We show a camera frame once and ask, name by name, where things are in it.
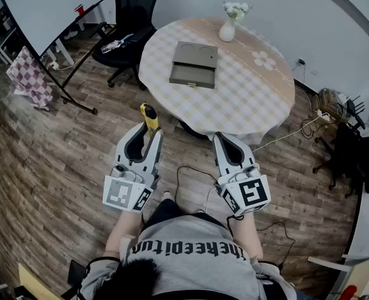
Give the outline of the black router with antennas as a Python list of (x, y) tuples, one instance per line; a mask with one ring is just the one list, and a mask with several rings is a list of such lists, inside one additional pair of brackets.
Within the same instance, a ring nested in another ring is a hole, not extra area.
[(346, 110), (351, 116), (356, 116), (365, 110), (365, 103), (363, 101), (358, 102), (360, 97), (359, 95), (354, 99), (348, 99), (346, 102)]

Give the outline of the round table with checkered cloth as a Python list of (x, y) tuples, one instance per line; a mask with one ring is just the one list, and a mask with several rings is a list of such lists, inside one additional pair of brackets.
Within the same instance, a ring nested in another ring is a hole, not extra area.
[[(212, 137), (221, 131), (258, 144), (294, 106), (293, 73), (282, 53), (254, 30), (237, 25), (234, 40), (223, 42), (223, 23), (198, 17), (158, 29), (143, 49), (139, 79), (163, 108), (197, 133)], [(181, 41), (217, 47), (213, 89), (170, 83)]]

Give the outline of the light wooden board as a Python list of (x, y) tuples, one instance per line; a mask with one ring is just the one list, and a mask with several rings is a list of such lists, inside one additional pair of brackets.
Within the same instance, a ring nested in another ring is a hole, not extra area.
[(339, 300), (341, 293), (349, 285), (357, 287), (356, 300), (368, 300), (369, 295), (364, 294), (364, 290), (369, 282), (369, 257), (352, 256), (343, 254), (344, 264), (309, 256), (307, 261), (329, 269), (336, 270), (339, 275), (325, 300)]

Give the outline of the person's grey printed shirt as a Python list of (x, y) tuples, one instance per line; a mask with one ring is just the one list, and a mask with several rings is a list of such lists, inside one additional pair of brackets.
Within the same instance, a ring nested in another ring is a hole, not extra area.
[(297, 300), (277, 266), (261, 262), (223, 226), (181, 216), (125, 236), (92, 260), (79, 300)]

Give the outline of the white desk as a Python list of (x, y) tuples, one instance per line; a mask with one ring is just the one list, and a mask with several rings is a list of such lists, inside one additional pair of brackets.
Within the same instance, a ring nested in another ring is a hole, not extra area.
[(10, 29), (5, 35), (0, 37), (0, 59), (7, 65), (11, 65), (13, 63), (13, 60), (9, 57), (9, 54), (7, 54), (4, 50), (4, 45), (10, 38), (12, 34), (14, 34), (16, 31), (16, 28)]

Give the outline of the grey drawer box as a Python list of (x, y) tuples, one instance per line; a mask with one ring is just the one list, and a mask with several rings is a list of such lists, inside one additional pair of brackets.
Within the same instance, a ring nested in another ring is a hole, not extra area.
[(217, 60), (216, 46), (179, 41), (173, 56), (169, 82), (214, 89)]

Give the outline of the person's left forearm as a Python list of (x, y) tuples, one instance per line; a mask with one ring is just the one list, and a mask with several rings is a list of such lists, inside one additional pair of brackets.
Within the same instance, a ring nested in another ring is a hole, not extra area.
[(142, 225), (142, 215), (122, 211), (106, 243), (103, 256), (119, 258), (121, 240), (126, 236), (138, 237)]

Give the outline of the black swivel chair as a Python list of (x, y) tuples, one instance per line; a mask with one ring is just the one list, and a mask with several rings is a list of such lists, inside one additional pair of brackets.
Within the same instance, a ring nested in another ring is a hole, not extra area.
[(316, 137), (315, 142), (322, 143), (330, 155), (329, 160), (313, 168), (314, 174), (323, 167), (331, 171), (329, 190), (335, 188), (337, 179), (345, 176), (351, 180), (346, 198), (362, 192), (369, 194), (369, 136), (361, 136), (356, 126), (349, 127), (342, 122), (331, 141), (333, 146), (321, 136)]

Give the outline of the yellow small knife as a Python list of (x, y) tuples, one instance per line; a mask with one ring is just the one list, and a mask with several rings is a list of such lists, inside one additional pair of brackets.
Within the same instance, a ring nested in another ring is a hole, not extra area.
[(146, 122), (149, 136), (151, 137), (155, 130), (159, 128), (158, 124), (158, 115), (153, 106), (148, 103), (143, 103), (140, 105), (140, 110), (142, 115), (144, 116), (144, 120)]

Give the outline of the red tool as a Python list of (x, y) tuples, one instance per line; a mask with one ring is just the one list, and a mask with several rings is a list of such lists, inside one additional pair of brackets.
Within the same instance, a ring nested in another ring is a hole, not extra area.
[(357, 292), (357, 287), (354, 285), (349, 285), (341, 293), (339, 300), (356, 300), (358, 299), (356, 292)]

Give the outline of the white ribbed vase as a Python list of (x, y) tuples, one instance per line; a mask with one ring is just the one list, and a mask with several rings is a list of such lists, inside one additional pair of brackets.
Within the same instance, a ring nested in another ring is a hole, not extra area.
[(219, 31), (219, 37), (223, 42), (229, 43), (235, 38), (235, 20), (229, 18), (225, 21)]

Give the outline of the yellow board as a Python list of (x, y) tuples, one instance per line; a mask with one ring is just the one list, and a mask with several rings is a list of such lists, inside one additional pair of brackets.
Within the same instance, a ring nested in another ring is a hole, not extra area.
[(37, 300), (64, 300), (20, 263), (18, 270), (21, 286), (25, 287)]

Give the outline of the whiteboard on black stand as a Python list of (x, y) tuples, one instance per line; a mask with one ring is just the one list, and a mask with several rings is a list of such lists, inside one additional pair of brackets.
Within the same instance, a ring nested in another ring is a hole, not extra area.
[[(42, 64), (40, 57), (49, 49), (52, 43), (70, 25), (80, 21), (104, 0), (1, 0), (16, 29), (22, 35), (25, 46), (33, 58), (40, 64), (44, 72), (51, 78), (57, 87), (63, 92), (63, 103), (71, 103), (87, 112), (97, 114), (97, 109), (88, 108), (75, 101), (65, 90), (65, 86), (73, 77), (74, 73), (83, 64), (80, 60), (72, 73), (61, 84)], [(81, 16), (74, 11), (79, 5), (84, 6), (84, 14)]]

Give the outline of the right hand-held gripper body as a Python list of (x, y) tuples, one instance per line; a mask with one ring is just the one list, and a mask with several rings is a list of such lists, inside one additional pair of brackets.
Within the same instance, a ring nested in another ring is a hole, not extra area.
[(260, 173), (259, 166), (249, 166), (221, 176), (217, 186), (218, 195), (234, 216), (253, 213), (271, 202), (268, 179)]

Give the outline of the person's right forearm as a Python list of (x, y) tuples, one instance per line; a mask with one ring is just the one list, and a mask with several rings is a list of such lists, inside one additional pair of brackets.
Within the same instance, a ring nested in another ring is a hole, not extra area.
[(263, 248), (256, 230), (253, 213), (244, 215), (242, 220), (234, 220), (231, 226), (234, 242), (242, 247), (249, 258), (263, 259)]

